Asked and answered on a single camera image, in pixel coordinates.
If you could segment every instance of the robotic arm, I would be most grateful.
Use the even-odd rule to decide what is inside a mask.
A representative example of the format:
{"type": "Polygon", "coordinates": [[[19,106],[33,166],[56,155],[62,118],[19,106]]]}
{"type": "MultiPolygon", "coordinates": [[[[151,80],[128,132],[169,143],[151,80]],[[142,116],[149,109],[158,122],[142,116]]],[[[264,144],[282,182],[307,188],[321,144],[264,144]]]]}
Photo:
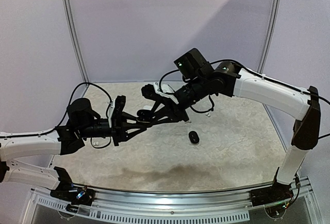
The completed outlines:
{"type": "Polygon", "coordinates": [[[177,91],[161,82],[144,86],[142,95],[155,103],[137,111],[136,117],[123,111],[126,96],[117,96],[111,103],[107,119],[92,110],[88,99],[80,98],[67,107],[69,120],[64,126],[38,134],[0,133],[0,182],[42,186],[50,189],[53,197],[72,201],[72,204],[91,205],[95,192],[86,187],[75,188],[65,169],[37,167],[15,158],[71,154],[85,145],[84,140],[94,137],[112,137],[114,145],[118,146],[154,125],[187,122],[187,108],[208,95],[223,94],[273,106],[296,119],[291,146],[272,186],[250,192],[253,206],[292,196],[290,184],[305,155],[318,142],[321,114],[317,89],[312,86],[297,88],[276,81],[231,60],[221,62],[214,69],[197,49],[190,50],[174,63],[186,84],[177,91]]]}

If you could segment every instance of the beige table surface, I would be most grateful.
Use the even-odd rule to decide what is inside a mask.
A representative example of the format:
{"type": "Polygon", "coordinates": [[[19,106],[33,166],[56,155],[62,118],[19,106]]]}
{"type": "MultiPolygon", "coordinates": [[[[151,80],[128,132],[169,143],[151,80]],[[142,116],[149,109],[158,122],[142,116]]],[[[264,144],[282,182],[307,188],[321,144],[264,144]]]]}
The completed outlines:
{"type": "MultiPolygon", "coordinates": [[[[152,105],[141,95],[147,83],[100,84],[113,99],[126,95],[124,111],[135,115],[152,105]]],[[[177,89],[181,83],[170,83],[177,89]]],[[[107,97],[89,87],[86,98],[105,116],[107,97]]],[[[63,167],[73,182],[87,185],[148,191],[194,191],[225,189],[272,181],[285,151],[262,104],[241,98],[214,96],[211,116],[187,110],[192,123],[162,124],[133,139],[94,149],[86,146],[70,155],[55,156],[53,165],[63,167]],[[200,144],[190,143],[196,131],[200,144]]],[[[208,99],[195,106],[210,107],[208,99]]],[[[100,146],[107,139],[94,139],[100,146]]]]}

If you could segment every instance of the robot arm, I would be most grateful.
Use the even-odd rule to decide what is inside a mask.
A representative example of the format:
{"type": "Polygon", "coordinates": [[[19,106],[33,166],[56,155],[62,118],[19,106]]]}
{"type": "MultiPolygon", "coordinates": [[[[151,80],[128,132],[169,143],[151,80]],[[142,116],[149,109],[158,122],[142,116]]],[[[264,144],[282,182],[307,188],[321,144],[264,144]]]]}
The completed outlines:
{"type": "Polygon", "coordinates": [[[281,84],[231,61],[224,61],[214,69],[197,49],[184,54],[175,64],[187,84],[177,91],[161,83],[144,86],[142,95],[155,101],[155,104],[139,110],[136,117],[123,111],[126,96],[118,96],[111,103],[107,119],[92,110],[88,99],[81,98],[67,107],[67,124],[55,127],[52,132],[0,133],[0,182],[13,181],[46,187],[52,190],[53,197],[89,205],[94,193],[86,188],[73,193],[72,181],[65,169],[36,167],[19,163],[14,158],[71,154],[82,148],[84,140],[90,137],[112,137],[114,145],[118,146],[120,142],[130,140],[153,125],[187,122],[187,108],[208,95],[223,94],[273,106],[296,119],[291,147],[275,175],[273,185],[251,191],[251,199],[255,206],[285,200],[288,195],[293,195],[290,184],[306,153],[318,141],[321,114],[317,89],[310,87],[307,90],[281,84]]]}

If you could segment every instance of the white wall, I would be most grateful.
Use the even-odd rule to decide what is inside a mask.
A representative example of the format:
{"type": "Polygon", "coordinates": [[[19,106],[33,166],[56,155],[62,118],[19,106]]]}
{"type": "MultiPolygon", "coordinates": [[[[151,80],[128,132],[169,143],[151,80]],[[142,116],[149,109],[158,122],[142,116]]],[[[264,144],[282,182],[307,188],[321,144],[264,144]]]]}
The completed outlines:
{"type": "MultiPolygon", "coordinates": [[[[62,0],[0,0],[0,10],[0,131],[52,128],[82,81],[62,0]]],[[[0,223],[19,222],[29,189],[0,184],[0,223]]]]}
{"type": "MultiPolygon", "coordinates": [[[[193,47],[256,69],[272,0],[70,0],[94,82],[158,80],[193,47]]],[[[173,74],[168,79],[179,79],[173,74]]]]}
{"type": "MultiPolygon", "coordinates": [[[[280,0],[265,74],[294,85],[319,89],[330,99],[330,0],[280,0]]],[[[330,106],[321,101],[321,134],[330,132],[330,106]]],[[[272,114],[290,144],[293,119],[276,109],[272,114]]],[[[302,174],[308,175],[324,223],[330,223],[330,137],[307,155],[302,174]]]]}

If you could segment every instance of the white backdrop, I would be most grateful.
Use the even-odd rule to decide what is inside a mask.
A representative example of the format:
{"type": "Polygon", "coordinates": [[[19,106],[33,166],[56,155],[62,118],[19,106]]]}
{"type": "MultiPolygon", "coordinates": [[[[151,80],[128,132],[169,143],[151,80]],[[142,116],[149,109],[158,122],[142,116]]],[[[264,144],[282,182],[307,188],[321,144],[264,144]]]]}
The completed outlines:
{"type": "MultiPolygon", "coordinates": [[[[281,81],[319,89],[330,99],[330,5],[329,0],[280,0],[275,31],[264,73],[281,81]]],[[[321,135],[330,132],[330,106],[321,103],[321,135]]],[[[290,144],[293,118],[272,109],[281,134],[290,144]]],[[[321,139],[307,155],[302,174],[308,175],[324,223],[330,223],[330,137],[321,139]]]]}
{"type": "MultiPolygon", "coordinates": [[[[257,69],[272,0],[70,0],[93,82],[152,81],[197,47],[257,69]]],[[[179,79],[180,75],[168,79],[179,79]]]]}
{"type": "MultiPolygon", "coordinates": [[[[62,0],[0,0],[0,9],[0,132],[50,129],[81,82],[62,0]]],[[[0,184],[1,224],[19,223],[30,188],[0,184]]]]}

